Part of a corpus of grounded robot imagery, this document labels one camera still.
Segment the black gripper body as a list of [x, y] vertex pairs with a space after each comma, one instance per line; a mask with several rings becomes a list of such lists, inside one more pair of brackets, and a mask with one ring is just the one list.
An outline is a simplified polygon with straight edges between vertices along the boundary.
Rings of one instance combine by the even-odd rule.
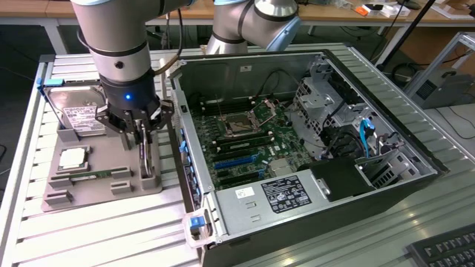
[[120, 110], [144, 109], [157, 99], [153, 78], [154, 71], [146, 71], [137, 79], [124, 82], [100, 75], [109, 106]]

